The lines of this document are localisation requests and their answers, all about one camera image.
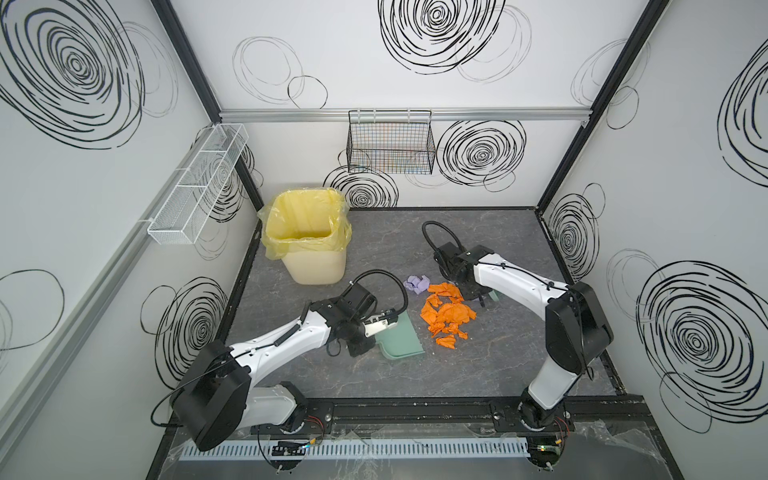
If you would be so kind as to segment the purple paper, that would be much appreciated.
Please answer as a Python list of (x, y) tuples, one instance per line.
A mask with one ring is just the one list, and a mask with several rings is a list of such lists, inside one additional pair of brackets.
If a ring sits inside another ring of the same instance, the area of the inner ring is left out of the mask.
[(416, 295), (426, 292), (430, 285), (431, 280), (426, 275), (411, 275), (404, 281), (405, 288)]

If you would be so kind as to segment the green dustpan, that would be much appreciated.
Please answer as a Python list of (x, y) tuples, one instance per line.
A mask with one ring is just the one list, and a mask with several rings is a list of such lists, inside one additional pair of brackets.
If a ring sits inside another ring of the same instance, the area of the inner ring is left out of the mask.
[(381, 354), (388, 360), (401, 360), (425, 353), (407, 312), (396, 323), (375, 335)]

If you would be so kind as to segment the orange paper scrap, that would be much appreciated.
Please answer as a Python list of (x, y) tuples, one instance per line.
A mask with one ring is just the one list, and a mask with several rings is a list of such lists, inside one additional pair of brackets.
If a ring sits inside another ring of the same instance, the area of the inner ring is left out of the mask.
[(439, 309), (427, 302), (420, 312), (435, 343), (448, 349), (455, 349), (457, 340), (467, 340), (463, 326), (477, 318), (474, 310), (463, 303), (446, 303)]

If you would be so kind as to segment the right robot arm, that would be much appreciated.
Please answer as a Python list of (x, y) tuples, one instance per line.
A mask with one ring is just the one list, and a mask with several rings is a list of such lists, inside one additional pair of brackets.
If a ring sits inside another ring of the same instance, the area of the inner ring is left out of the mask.
[(543, 321), (547, 356), (518, 404), (521, 423), (542, 431), (556, 422), (573, 385), (603, 354), (614, 334), (593, 288), (584, 282), (557, 282), (477, 245), (466, 248), (444, 224), (428, 220), (422, 234), (444, 279), (465, 300), (482, 302), (496, 292)]

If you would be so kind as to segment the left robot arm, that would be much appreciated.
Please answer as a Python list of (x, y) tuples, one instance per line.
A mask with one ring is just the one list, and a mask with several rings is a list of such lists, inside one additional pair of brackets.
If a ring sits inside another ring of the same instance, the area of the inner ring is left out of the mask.
[(262, 386), (262, 380), (294, 359), (338, 340), (350, 356), (376, 344), (376, 335), (393, 328), (407, 311), (408, 292), (399, 306), (385, 309), (362, 285), (365, 271), (338, 296), (310, 301), (294, 320), (254, 339), (204, 346), (169, 396), (181, 428), (200, 451), (209, 451), (238, 430), (273, 425), (286, 432), (303, 427), (308, 416), (305, 396), (290, 382)]

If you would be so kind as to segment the orange paper scraps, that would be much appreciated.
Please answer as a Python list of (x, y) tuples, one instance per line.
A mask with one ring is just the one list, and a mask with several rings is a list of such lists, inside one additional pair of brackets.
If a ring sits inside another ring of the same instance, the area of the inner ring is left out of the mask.
[(437, 295), (438, 297), (447, 297), (452, 302), (464, 301), (464, 298), (459, 288), (456, 285), (449, 282), (444, 282), (440, 284), (431, 284), (428, 287), (427, 291), (433, 295)]

